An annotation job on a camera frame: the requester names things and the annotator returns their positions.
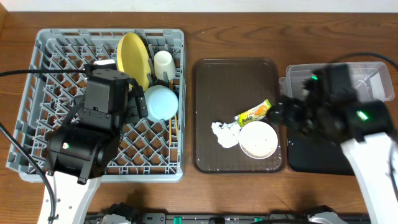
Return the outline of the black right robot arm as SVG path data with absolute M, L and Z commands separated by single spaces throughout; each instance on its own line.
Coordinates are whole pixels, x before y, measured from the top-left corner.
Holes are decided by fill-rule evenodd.
M 283 96 L 272 123 L 339 144 L 358 181 L 372 223 L 397 223 L 397 131 L 381 100 L 361 101 L 346 64 L 313 71 L 304 100 Z

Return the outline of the white small plate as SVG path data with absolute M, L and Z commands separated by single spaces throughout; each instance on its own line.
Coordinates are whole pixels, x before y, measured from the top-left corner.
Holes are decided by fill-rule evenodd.
M 279 140 L 274 128 L 262 121 L 245 125 L 238 136 L 242 151 L 253 159 L 265 159 L 273 155 Z

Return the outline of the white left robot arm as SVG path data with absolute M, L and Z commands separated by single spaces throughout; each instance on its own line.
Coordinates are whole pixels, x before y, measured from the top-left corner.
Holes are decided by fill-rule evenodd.
M 52 223 L 83 223 L 105 169 L 118 154 L 124 128 L 147 117 L 144 90 L 112 60 L 85 65 L 85 94 L 47 139 L 44 164 L 51 186 L 42 212 Z

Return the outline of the yellow plate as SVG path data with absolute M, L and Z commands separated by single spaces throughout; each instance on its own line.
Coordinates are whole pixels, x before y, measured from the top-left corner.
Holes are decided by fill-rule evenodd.
M 149 55 L 141 38 L 135 33 L 127 33 L 118 43 L 118 70 L 135 78 L 146 91 L 149 87 L 147 74 L 151 74 Z

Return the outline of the cream cup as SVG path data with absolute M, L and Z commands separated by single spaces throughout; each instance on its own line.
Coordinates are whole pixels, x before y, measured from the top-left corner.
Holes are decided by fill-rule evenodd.
M 164 81 L 164 72 L 167 73 L 168 80 L 173 79 L 176 74 L 176 66 L 172 54 L 166 50 L 158 51 L 154 56 L 155 75 Z

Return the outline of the light blue bowl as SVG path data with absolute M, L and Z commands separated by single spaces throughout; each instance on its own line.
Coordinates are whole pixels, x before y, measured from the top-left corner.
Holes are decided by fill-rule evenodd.
M 176 94 L 163 85 L 156 85 L 144 92 L 147 105 L 147 119 L 152 122 L 168 121 L 178 111 Z

